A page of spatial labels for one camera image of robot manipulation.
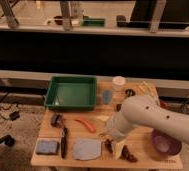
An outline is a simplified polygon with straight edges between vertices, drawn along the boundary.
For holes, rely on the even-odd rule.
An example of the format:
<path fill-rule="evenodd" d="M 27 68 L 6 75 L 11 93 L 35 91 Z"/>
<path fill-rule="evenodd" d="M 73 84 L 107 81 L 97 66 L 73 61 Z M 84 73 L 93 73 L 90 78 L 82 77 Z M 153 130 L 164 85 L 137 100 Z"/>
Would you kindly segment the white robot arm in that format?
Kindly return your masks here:
<path fill-rule="evenodd" d="M 134 124 L 154 128 L 189 145 L 189 115 L 160 107 L 150 95 L 126 98 L 121 109 L 106 121 L 105 129 L 115 142 L 120 142 Z"/>

